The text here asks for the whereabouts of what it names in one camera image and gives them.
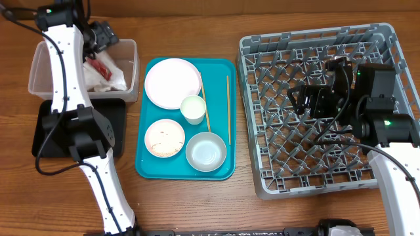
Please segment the red snack wrapper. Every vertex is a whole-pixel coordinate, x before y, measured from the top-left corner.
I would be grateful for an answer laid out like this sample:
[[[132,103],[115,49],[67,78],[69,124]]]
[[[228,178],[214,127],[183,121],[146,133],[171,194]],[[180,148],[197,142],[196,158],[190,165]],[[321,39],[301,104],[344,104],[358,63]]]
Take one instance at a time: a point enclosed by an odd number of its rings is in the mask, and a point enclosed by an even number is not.
[[[112,76],[110,69],[99,59],[87,58],[88,64],[90,64],[106,81],[109,81]]]

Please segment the white paper napkin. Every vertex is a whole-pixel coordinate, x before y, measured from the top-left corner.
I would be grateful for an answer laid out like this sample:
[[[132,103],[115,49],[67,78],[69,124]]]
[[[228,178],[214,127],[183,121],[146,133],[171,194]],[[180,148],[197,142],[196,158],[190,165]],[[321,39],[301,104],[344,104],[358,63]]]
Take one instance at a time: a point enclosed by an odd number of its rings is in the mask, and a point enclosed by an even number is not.
[[[86,57],[83,63],[86,89],[94,92],[127,90],[124,73],[110,55],[102,51],[95,56],[95,59]]]

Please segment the pale green plastic cup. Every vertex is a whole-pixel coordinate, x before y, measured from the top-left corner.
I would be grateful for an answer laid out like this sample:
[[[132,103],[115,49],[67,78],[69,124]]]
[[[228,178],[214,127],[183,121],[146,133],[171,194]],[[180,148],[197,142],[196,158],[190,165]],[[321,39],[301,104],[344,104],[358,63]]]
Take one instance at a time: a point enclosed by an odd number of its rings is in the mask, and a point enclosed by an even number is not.
[[[191,125],[198,125],[203,121],[206,104],[198,95],[187,96],[180,105],[180,112]]]

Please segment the small pink bowl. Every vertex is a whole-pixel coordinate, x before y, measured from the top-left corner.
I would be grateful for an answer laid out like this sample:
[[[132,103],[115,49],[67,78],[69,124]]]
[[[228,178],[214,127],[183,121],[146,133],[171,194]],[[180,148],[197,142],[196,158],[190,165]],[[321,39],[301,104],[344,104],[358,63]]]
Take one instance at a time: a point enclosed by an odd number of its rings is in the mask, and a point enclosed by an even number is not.
[[[144,143],[153,156],[172,157],[182,149],[185,143],[184,129],[172,119],[160,119],[147,128]]]

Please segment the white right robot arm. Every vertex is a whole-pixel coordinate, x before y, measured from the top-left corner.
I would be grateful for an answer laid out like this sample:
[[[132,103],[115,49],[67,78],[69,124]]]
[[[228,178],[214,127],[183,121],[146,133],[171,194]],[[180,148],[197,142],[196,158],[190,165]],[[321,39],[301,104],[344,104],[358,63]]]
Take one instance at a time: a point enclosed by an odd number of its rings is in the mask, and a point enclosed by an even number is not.
[[[294,111],[309,109],[312,118],[350,125],[356,146],[368,157],[377,179],[391,235],[419,234],[419,130],[414,119],[395,113],[395,69],[366,63],[354,71],[345,57],[329,60],[334,73],[329,85],[288,89]]]

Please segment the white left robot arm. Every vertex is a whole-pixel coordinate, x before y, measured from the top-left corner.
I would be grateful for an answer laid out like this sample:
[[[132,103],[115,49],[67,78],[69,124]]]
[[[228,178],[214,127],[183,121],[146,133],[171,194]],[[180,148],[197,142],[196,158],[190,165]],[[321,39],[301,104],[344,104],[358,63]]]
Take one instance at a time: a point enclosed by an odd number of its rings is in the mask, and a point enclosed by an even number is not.
[[[86,58],[117,43],[107,22],[89,22],[91,11],[82,1],[55,1],[32,10],[36,27],[48,48],[54,94],[51,110],[42,118],[45,139],[35,156],[44,176],[80,168],[101,211],[104,235],[143,235],[129,206],[114,164],[116,142],[109,119],[97,111],[85,88]]]

